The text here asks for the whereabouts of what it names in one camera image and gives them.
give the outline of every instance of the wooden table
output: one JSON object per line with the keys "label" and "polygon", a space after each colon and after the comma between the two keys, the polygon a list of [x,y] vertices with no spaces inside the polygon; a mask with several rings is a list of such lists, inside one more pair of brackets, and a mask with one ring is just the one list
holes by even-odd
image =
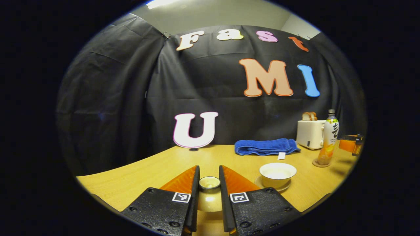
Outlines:
{"label": "wooden table", "polygon": [[[315,167],[312,161],[318,157],[320,149],[310,150],[298,145],[300,153],[286,155],[277,160],[277,155],[239,156],[233,145],[209,145],[199,151],[172,147],[166,151],[137,161],[135,163],[88,176],[78,176],[80,183],[92,194],[96,194],[118,211],[124,210],[146,188],[160,188],[186,169],[200,166],[200,176],[218,177],[219,165],[225,165],[254,182],[260,176],[259,168],[267,163],[287,163],[297,169],[291,179],[290,187],[281,195],[300,212],[317,203],[326,194],[343,182],[357,161],[350,152],[338,148],[336,142],[331,165]],[[194,236],[228,235],[223,231],[221,212],[202,212],[197,214],[197,232]]]}

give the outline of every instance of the plastic bottle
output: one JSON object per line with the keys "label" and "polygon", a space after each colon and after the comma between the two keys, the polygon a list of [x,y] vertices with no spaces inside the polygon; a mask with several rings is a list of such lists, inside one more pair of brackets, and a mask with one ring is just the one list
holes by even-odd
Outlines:
{"label": "plastic bottle", "polygon": [[335,113],[334,109],[328,110],[328,118],[324,125],[324,144],[318,158],[312,162],[315,166],[326,167],[330,165],[340,127]]}

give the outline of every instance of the letter m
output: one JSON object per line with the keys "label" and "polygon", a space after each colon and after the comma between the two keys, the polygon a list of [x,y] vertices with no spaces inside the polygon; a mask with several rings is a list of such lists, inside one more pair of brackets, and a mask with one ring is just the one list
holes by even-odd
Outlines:
{"label": "letter m", "polygon": [[283,61],[272,60],[268,72],[255,59],[242,59],[239,64],[245,67],[245,73],[247,74],[248,88],[244,91],[245,96],[258,97],[263,94],[262,90],[258,88],[257,81],[268,95],[273,90],[274,82],[276,83],[276,89],[274,90],[276,95],[293,95],[293,90],[290,88],[286,75],[286,64]]}

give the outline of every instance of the white toaster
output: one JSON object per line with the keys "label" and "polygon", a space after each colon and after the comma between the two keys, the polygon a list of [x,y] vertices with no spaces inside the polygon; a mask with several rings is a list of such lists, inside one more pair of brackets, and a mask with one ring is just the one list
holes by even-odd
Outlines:
{"label": "white toaster", "polygon": [[298,121],[296,143],[315,150],[322,148],[325,120]]}

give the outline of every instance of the folded towel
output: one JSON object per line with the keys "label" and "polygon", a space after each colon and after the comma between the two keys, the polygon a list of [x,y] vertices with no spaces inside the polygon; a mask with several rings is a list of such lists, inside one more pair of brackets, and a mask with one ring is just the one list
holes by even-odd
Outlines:
{"label": "folded towel", "polygon": [[259,156],[278,155],[279,152],[285,152],[287,155],[300,151],[294,139],[239,140],[235,143],[235,153],[241,156],[249,154],[257,154]]}

